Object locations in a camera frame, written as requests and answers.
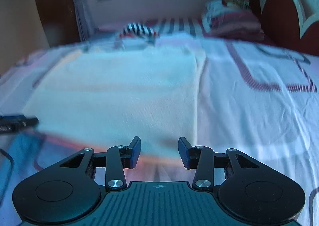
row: black device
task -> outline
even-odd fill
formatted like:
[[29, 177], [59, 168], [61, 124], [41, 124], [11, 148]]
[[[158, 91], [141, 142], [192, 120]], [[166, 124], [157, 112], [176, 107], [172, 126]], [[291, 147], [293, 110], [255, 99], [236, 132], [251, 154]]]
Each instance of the black device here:
[[[139, 137], [103, 153], [85, 148], [26, 178], [12, 194], [21, 226], [299, 225], [295, 219], [305, 204], [303, 189], [237, 149], [214, 153], [180, 138], [185, 168], [197, 169], [191, 186], [127, 185], [123, 169], [135, 167], [140, 151]], [[94, 181], [100, 167], [106, 168], [105, 186]], [[225, 171], [219, 186], [214, 185], [214, 168]]]
[[39, 120], [36, 117], [0, 116], [0, 134], [16, 133], [21, 129], [36, 126], [38, 123]]

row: gray ribbed base plate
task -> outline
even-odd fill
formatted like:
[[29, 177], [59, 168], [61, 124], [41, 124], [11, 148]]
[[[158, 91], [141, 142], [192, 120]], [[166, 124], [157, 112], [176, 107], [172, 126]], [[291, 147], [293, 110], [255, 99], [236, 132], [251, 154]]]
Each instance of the gray ribbed base plate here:
[[[224, 213], [213, 196], [186, 182], [132, 182], [111, 192], [91, 214], [69, 226], [244, 226]], [[296, 222], [288, 223], [297, 226]]]

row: white towel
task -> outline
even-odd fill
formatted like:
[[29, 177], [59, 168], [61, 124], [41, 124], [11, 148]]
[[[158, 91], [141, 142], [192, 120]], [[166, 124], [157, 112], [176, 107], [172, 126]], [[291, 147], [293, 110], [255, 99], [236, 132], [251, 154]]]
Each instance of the white towel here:
[[143, 154], [175, 159], [180, 137], [197, 141], [204, 61], [204, 51], [180, 47], [75, 53], [44, 78], [23, 114], [37, 116], [40, 131], [88, 147], [139, 136]]

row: wooden door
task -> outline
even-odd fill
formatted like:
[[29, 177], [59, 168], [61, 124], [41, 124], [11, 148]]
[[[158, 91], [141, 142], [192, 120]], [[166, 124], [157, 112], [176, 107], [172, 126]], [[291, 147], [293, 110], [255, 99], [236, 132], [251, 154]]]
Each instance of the wooden door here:
[[73, 0], [35, 0], [50, 47], [79, 42]]

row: silver screw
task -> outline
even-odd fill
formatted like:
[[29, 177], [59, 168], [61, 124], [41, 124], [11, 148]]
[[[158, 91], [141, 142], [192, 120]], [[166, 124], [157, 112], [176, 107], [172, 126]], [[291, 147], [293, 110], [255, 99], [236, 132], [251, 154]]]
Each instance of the silver screw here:
[[208, 180], [202, 179], [202, 180], [197, 180], [195, 182], [195, 185], [198, 187], [206, 188], [206, 187], [209, 187], [211, 183]]
[[108, 184], [108, 186], [111, 187], [111, 188], [119, 188], [119, 187], [121, 187], [122, 185], [124, 185], [123, 181], [121, 181], [121, 180], [119, 180], [119, 179], [111, 180], [111, 181], [109, 181], [107, 184]]

